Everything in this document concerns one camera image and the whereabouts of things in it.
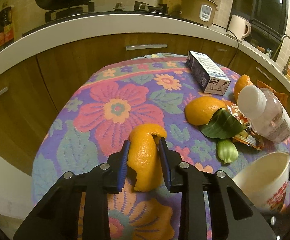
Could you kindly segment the small orange peel back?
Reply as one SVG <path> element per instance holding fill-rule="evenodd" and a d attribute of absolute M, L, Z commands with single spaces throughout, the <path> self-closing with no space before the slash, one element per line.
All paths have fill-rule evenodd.
<path fill-rule="evenodd" d="M 242 75 L 235 83 L 235 86 L 234 86 L 234 98 L 235 100 L 237 101 L 238 99 L 238 96 L 239 96 L 239 93 L 240 91 L 248 86 L 248 85 L 253 85 L 252 81 L 250 80 L 250 77 L 247 76 L 247 75 Z"/>

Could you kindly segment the wooden cabinet fronts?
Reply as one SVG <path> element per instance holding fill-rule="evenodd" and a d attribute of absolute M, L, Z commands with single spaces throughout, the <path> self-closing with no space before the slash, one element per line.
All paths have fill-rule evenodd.
<path fill-rule="evenodd" d="M 183 35 L 133 33 L 87 38 L 31 56 L 25 54 L 24 45 L 17 52 L 19 63 L 0 54 L 0 156 L 31 174 L 34 156 L 52 122 L 93 73 L 159 52 L 198 51 L 252 81 L 263 81 L 288 94 L 290 116 L 290 82 L 258 50 L 235 45 Z"/>

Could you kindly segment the green leaf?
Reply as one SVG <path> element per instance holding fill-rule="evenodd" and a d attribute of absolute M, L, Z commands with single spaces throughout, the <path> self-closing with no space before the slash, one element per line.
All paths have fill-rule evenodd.
<path fill-rule="evenodd" d="M 213 114 L 208 124 L 200 127 L 200 131 L 208 138 L 230 139 L 246 128 L 229 111 L 221 108 Z"/>

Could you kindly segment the white curved countertop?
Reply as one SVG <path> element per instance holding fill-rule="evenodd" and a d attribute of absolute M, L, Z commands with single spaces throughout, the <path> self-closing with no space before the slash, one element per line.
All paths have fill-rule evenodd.
<path fill-rule="evenodd" d="M 45 50 L 86 38 L 128 33 L 161 33 L 202 38 L 231 47 L 250 56 L 290 92 L 290 81 L 279 65 L 246 41 L 237 42 L 219 27 L 203 27 L 184 20 L 148 14 L 100 14 L 75 18 L 34 31 L 0 51 L 0 75 L 25 59 Z"/>

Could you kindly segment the large orange peel half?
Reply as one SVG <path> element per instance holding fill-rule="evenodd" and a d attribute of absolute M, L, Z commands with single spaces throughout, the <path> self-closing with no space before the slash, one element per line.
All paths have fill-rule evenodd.
<path fill-rule="evenodd" d="M 185 106 L 185 118 L 194 126 L 206 125 L 219 109 L 226 108 L 226 104 L 214 97 L 202 96 L 189 102 Z"/>

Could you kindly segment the paper instant noodle cup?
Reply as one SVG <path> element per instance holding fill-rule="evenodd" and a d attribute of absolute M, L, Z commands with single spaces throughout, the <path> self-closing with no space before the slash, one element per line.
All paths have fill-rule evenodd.
<path fill-rule="evenodd" d="M 281 211 L 289 179 L 290 153 L 273 152 L 249 164 L 233 181 L 261 211 Z"/>

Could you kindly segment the curved metal sink faucet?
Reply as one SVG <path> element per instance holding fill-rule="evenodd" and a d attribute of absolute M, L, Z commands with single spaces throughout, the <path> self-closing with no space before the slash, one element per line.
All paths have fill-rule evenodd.
<path fill-rule="evenodd" d="M 288 74 L 288 66 L 290 63 L 290 36 L 284 34 L 281 38 L 280 44 L 274 53 L 273 60 L 281 68 L 284 75 Z"/>

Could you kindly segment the white blue milk carton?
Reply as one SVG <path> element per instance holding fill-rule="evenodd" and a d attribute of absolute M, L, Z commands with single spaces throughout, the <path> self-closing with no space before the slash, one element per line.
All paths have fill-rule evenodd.
<path fill-rule="evenodd" d="M 231 81 L 208 55 L 190 50 L 186 63 L 203 93 L 225 94 Z"/>

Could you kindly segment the orange snack packet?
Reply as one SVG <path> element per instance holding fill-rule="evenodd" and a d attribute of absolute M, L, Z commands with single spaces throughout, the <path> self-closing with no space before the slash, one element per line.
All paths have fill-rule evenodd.
<path fill-rule="evenodd" d="M 246 116 L 239 110 L 238 105 L 235 105 L 233 102 L 230 102 L 228 100 L 225 100 L 224 103 L 227 106 L 227 110 L 243 125 L 246 125 L 247 128 L 242 131 L 241 133 L 234 136 L 235 140 L 238 140 L 240 142 L 243 142 L 249 146 L 252 146 L 254 148 L 257 148 L 258 150 L 261 150 L 264 147 L 264 140 L 266 138 L 261 137 L 260 135 L 256 134 L 251 126 L 249 120 L 246 118 Z"/>

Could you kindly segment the white electric kettle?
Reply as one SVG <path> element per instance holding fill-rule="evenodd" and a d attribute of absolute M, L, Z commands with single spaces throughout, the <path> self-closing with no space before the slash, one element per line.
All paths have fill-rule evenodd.
<path fill-rule="evenodd" d="M 237 37 L 239 41 L 248 37 L 252 31 L 251 24 L 245 18 L 233 15 L 228 26 L 228 35 Z"/>

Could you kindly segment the dark kitchen window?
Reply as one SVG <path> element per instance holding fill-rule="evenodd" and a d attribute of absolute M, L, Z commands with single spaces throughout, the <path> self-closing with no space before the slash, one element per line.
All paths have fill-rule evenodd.
<path fill-rule="evenodd" d="M 246 41 L 275 51 L 285 34 L 288 0 L 233 0 L 231 15 L 250 22 L 252 30 Z"/>

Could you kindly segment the orange peel piece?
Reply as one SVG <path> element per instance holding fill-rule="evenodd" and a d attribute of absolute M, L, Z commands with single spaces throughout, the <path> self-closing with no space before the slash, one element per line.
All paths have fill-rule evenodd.
<path fill-rule="evenodd" d="M 135 191 L 149 192 L 162 183 L 162 167 L 157 146 L 166 130 L 158 124 L 141 124 L 129 135 L 127 165 L 136 172 Z"/>

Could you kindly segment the sauce bottles on counter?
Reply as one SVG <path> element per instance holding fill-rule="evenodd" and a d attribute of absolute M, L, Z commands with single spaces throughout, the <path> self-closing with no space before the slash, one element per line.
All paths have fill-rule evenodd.
<path fill-rule="evenodd" d="M 5 7 L 0 11 L 0 47 L 14 41 L 14 23 L 12 7 Z"/>

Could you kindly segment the black gas stove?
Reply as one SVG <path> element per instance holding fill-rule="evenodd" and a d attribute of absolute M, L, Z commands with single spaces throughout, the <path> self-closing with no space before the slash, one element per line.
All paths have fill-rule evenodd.
<path fill-rule="evenodd" d="M 28 36 L 29 34 L 32 34 L 51 25 L 55 25 L 57 23 L 62 23 L 76 18 L 103 14 L 150 14 L 167 17 L 170 16 L 170 14 L 168 13 L 168 6 L 166 4 L 150 6 L 148 3 L 135 1 L 134 4 L 130 6 L 124 6 L 122 3 L 116 3 L 114 7 L 96 7 L 95 2 L 91 1 L 89 3 L 86 3 L 84 5 L 78 5 L 76 7 L 50 10 L 46 12 L 44 14 L 45 23 L 23 33 L 22 36 Z"/>

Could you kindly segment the clear plastic bottle white cap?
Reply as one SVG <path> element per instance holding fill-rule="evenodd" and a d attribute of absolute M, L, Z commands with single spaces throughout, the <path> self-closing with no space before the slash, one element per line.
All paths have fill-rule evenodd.
<path fill-rule="evenodd" d="M 290 117 L 270 89 L 247 85 L 238 94 L 237 104 L 256 134 L 276 144 L 290 137 Z"/>

